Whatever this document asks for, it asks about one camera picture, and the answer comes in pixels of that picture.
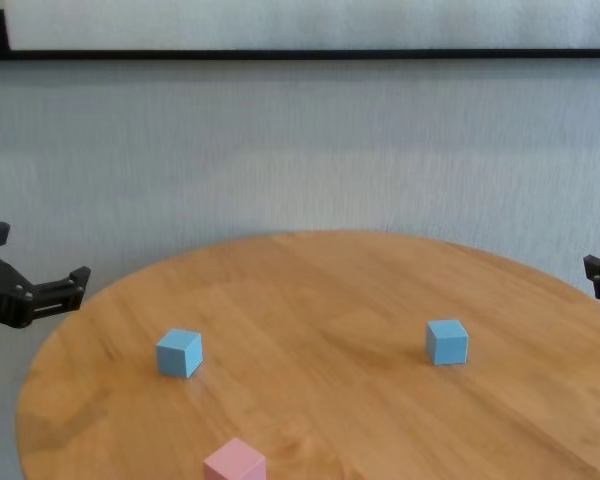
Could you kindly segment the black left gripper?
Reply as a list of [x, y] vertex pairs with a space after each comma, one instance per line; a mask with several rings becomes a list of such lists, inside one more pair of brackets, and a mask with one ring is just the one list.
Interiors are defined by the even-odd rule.
[[[6, 244], [10, 225], [0, 222], [0, 246]], [[91, 269], [83, 266], [61, 280], [33, 285], [0, 259], [0, 324], [21, 329], [34, 320], [80, 308]]]

